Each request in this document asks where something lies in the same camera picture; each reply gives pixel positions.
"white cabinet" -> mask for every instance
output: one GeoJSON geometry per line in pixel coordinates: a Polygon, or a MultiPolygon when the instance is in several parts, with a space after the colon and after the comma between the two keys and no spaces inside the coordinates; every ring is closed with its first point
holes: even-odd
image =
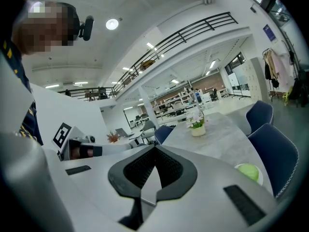
{"type": "Polygon", "coordinates": [[[241,65],[248,81],[251,98],[255,100],[268,100],[264,73],[258,58],[247,60],[241,65]]]}

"white plate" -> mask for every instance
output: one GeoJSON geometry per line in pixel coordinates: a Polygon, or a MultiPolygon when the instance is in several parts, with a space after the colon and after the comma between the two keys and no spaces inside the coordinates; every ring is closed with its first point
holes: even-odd
{"type": "MultiPolygon", "coordinates": [[[[236,169],[238,169],[241,165],[243,165],[245,163],[239,164],[237,166],[235,166],[236,169]]],[[[263,174],[262,171],[256,166],[256,168],[259,171],[259,178],[257,179],[257,183],[260,184],[261,186],[263,185],[263,174]]]]}

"laptop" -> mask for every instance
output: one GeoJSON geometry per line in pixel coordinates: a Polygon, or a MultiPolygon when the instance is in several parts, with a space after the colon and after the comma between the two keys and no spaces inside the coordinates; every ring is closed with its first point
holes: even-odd
{"type": "Polygon", "coordinates": [[[127,133],[125,132],[125,130],[122,129],[122,128],[116,129],[116,132],[117,132],[118,135],[121,136],[121,137],[130,137],[130,136],[134,135],[134,133],[127,134],[127,133]]]}

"potted plant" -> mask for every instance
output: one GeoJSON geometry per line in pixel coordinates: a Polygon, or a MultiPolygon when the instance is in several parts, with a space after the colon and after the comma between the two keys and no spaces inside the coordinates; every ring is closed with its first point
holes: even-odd
{"type": "Polygon", "coordinates": [[[199,137],[206,133],[204,123],[205,119],[200,114],[193,113],[187,115],[187,128],[190,128],[191,134],[194,137],[199,137]]]}
{"type": "Polygon", "coordinates": [[[106,135],[107,138],[108,138],[108,141],[110,143],[114,143],[114,142],[117,142],[118,141],[118,134],[117,133],[112,133],[112,131],[110,131],[110,134],[109,135],[106,135]]]}

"black metal railing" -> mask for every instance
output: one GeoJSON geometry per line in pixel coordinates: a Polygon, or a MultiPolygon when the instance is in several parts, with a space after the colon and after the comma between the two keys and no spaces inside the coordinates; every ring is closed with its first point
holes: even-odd
{"type": "Polygon", "coordinates": [[[58,93],[68,95],[86,102],[104,100],[114,98],[116,96],[113,87],[101,87],[100,89],[98,87],[80,88],[60,91],[58,93]]]}
{"type": "Polygon", "coordinates": [[[231,16],[230,12],[216,14],[197,22],[194,22],[177,32],[166,37],[160,43],[154,46],[153,49],[146,52],[139,60],[137,60],[131,68],[119,79],[118,83],[113,87],[117,95],[126,85],[132,82],[139,74],[155,63],[157,59],[163,58],[164,54],[173,48],[187,43],[188,40],[205,33],[207,31],[215,31],[216,28],[228,24],[238,22],[231,16]]]}

